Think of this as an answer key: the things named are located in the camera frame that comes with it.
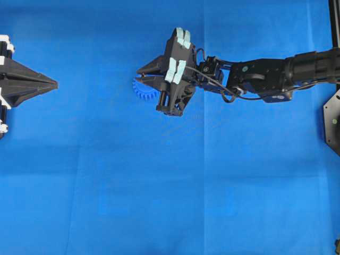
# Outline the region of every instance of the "blue gear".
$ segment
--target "blue gear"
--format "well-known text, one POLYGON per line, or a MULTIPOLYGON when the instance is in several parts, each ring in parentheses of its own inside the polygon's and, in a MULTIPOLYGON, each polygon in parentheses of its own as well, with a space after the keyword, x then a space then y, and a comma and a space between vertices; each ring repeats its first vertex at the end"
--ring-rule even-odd
POLYGON ((133 90, 136 93, 136 95, 141 98, 144 99, 146 101, 149 101, 151 99, 157 98, 159 95, 158 90, 146 86, 143 83, 137 81, 136 79, 133 79, 133 90))

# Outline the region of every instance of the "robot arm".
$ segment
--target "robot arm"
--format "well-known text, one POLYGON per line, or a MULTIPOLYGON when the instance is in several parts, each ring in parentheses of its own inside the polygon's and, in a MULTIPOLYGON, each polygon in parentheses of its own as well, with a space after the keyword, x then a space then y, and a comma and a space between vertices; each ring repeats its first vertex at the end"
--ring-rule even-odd
POLYGON ((340 48, 286 59, 238 63, 209 56, 197 64, 195 46, 190 41, 186 45, 181 44, 183 35, 187 34, 190 33, 176 28, 167 42, 164 55, 137 71, 141 75, 137 78, 139 82, 161 92, 156 110, 167 115, 182 116, 196 87, 222 94, 227 103, 236 99, 278 103, 292 100, 296 90, 340 80, 340 48), (226 86, 222 85, 222 70, 230 70, 226 86), (247 92, 259 97, 245 97, 247 92))

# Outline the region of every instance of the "black metal bracket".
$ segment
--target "black metal bracket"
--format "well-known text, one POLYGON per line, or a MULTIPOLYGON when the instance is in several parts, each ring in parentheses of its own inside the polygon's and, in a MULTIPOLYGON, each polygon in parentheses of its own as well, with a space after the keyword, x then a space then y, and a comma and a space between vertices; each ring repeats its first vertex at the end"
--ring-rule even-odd
POLYGON ((324 105, 327 144, 340 156, 340 90, 324 105))

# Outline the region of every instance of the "black 3d-printed part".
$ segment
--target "black 3d-printed part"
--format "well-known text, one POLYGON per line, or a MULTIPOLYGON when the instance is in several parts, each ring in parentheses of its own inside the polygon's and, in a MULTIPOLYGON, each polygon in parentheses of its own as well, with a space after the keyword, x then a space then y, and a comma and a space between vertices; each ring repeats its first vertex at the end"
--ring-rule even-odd
POLYGON ((324 105, 327 144, 340 156, 340 90, 324 105))

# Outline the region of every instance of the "black wire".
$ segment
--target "black wire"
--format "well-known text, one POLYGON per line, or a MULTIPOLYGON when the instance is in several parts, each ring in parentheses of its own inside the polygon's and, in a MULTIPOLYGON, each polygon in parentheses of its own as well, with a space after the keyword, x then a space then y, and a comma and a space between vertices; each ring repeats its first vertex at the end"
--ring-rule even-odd
POLYGON ((214 83, 215 85, 218 85, 219 87, 221 87, 222 89, 224 89, 225 91, 227 91, 229 94, 231 94, 233 97, 238 97, 238 98, 241 98, 243 100, 248 100, 248 101, 256 101, 256 100, 262 100, 264 98, 267 98, 267 97, 275 97, 275 96, 280 96, 282 94, 285 94, 285 93, 288 93, 288 92, 291 92, 291 91, 296 91, 296 90, 303 90, 303 89, 309 89, 313 86, 315 86, 316 84, 318 84, 317 82, 313 82, 313 83, 309 83, 309 84, 306 84, 306 85, 303 85, 303 86, 300 86, 300 87, 296 87, 296 88, 292 88, 292 89, 287 89, 281 93, 272 93, 272 94, 268 94, 264 97, 257 97, 257 98, 248 98, 248 97, 242 97, 234 92, 232 92, 231 90, 227 89, 226 87, 224 87, 222 84, 220 84, 219 82, 217 82, 216 80, 210 78, 209 76, 201 73, 200 71, 198 71, 197 69, 195 68, 192 68, 192 67, 189 67, 189 66, 186 66, 185 68, 187 69, 190 69, 190 70, 193 70, 195 72, 197 72, 198 74, 202 75, 203 77, 205 77, 206 79, 208 79, 209 81, 211 81, 212 83, 214 83))
POLYGON ((204 51, 203 48, 199 48, 196 50, 196 55, 198 54, 198 52, 202 52, 202 55, 203 55, 203 60, 205 61, 206 60, 206 52, 204 51))

